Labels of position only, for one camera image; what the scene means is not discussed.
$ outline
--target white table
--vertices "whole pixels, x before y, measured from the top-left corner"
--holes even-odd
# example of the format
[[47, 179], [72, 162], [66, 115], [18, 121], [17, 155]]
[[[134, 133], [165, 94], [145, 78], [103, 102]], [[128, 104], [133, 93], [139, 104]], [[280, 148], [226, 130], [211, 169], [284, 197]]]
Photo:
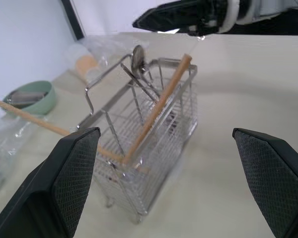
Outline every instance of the white table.
[[[133, 36], [150, 42], [148, 59], [179, 59], [197, 41], [182, 34]], [[106, 209], [92, 185], [75, 237], [274, 237], [249, 191], [231, 133], [234, 127], [265, 132], [298, 151], [298, 37], [213, 35], [190, 54], [198, 66], [199, 125], [178, 173], [140, 225], [130, 223], [116, 206]], [[97, 86], [96, 108], [123, 83], [110, 78]], [[49, 121], [74, 127], [88, 113], [84, 85], [68, 72], [54, 85], [59, 101]], [[39, 128], [20, 150], [0, 190], [0, 211], [60, 138]]]

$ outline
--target wooden handle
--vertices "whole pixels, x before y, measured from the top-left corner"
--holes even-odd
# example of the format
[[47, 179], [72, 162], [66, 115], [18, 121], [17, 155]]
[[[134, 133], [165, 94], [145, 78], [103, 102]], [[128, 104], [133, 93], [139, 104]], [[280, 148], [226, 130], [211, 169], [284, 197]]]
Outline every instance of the wooden handle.
[[160, 112], [163, 109], [163, 107], [164, 107], [167, 99], [169, 98], [169, 96], [174, 91], [174, 89], [175, 89], [176, 85], [178, 84], [178, 82], [180, 81], [180, 79], [181, 79], [184, 71], [189, 67], [190, 62], [191, 62], [191, 59], [192, 59], [192, 57], [189, 56], [189, 55], [187, 55], [187, 54], [185, 54], [182, 57], [182, 60], [181, 60], [181, 62], [179, 64], [178, 68], [174, 72], [170, 83], [168, 84], [168, 86], [163, 91], [163, 93], [162, 93], [162, 95], [160, 97], [160, 100], [155, 105], [155, 107], [153, 108], [153, 111], [151, 112], [150, 116], [146, 120], [146, 123], [144, 124], [144, 127], [142, 129], [141, 134], [137, 137], [137, 139], [134, 142], [134, 144], [130, 147], [127, 155], [122, 160], [122, 163], [127, 164], [130, 161], [131, 156], [136, 151], [136, 149], [138, 148], [138, 146], [141, 144], [142, 140], [145, 138], [145, 136], [147, 135], [147, 133], [150, 131], [150, 129], [151, 129], [151, 127], [152, 127], [155, 119], [160, 114]]
[[[57, 133], [59, 135], [67, 136], [67, 135], [70, 134], [70, 132], [67, 131], [67, 130], [64, 130], [62, 128], [59, 128], [57, 126], [54, 126], [54, 125], [52, 125], [52, 124], [50, 124], [48, 122], [45, 122], [45, 121], [43, 121], [41, 119], [38, 119], [38, 118], [32, 116], [30, 113], [24, 112], [24, 111], [22, 111], [22, 110], [20, 110], [18, 108], [15, 108], [14, 106], [12, 106], [10, 104], [7, 104], [5, 102], [0, 101], [0, 107], [6, 109], [7, 111], [9, 111], [11, 113], [14, 113], [14, 114], [20, 116], [21, 118], [23, 118], [23, 119], [25, 119], [27, 121], [30, 121], [32, 123], [35, 123], [35, 124], [37, 124], [37, 125], [39, 125], [39, 126], [41, 126], [43, 128], [46, 128], [46, 129], [48, 129], [50, 131], [53, 131], [53, 132], [55, 132], [55, 133]], [[109, 157], [109, 158], [111, 158], [113, 160], [117, 160], [117, 161], [122, 160], [122, 157], [121, 156], [116, 155], [116, 154], [113, 154], [110, 151], [107, 151], [107, 150], [103, 149], [100, 145], [98, 145], [97, 147], [98, 147], [98, 149], [97, 149], [98, 152], [101, 153], [102, 155], [104, 155], [106, 157]]]

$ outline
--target light green bowl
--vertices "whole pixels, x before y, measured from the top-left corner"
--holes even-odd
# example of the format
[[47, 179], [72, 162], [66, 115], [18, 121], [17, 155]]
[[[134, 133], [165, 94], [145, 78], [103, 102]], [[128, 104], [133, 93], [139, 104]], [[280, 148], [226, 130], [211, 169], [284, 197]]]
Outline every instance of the light green bowl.
[[45, 115], [56, 105], [56, 94], [53, 85], [49, 81], [36, 81], [25, 84], [16, 89], [24, 92], [48, 92], [48, 94], [40, 101], [28, 107], [22, 108], [22, 111], [34, 114]]

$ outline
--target metal wire rack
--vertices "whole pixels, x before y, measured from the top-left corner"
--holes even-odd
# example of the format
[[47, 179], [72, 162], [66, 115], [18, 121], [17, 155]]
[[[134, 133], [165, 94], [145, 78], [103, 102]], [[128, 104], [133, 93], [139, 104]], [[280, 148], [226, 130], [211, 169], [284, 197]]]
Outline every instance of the metal wire rack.
[[[77, 126], [79, 129], [100, 127], [102, 147], [121, 156], [135, 141], [159, 93], [168, 85], [180, 63], [176, 59], [154, 59], [147, 64], [141, 79], [136, 79], [124, 65], [131, 57], [124, 56], [87, 86], [85, 95], [91, 112]], [[89, 90], [119, 66], [131, 80], [94, 113]], [[149, 212], [197, 126], [197, 97], [192, 86], [196, 73], [197, 67], [191, 64], [127, 165], [97, 153], [93, 178], [107, 198], [107, 207], [115, 203], [134, 214], [137, 222]]]

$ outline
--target round spoon head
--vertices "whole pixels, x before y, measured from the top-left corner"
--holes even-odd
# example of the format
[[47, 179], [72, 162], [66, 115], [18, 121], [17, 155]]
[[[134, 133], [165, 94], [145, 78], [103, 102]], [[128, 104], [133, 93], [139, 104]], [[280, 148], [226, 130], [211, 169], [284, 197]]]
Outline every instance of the round spoon head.
[[145, 51], [141, 45], [137, 45], [133, 51], [133, 57], [131, 59], [131, 71], [137, 78], [140, 78], [140, 73], [142, 73], [145, 61]]

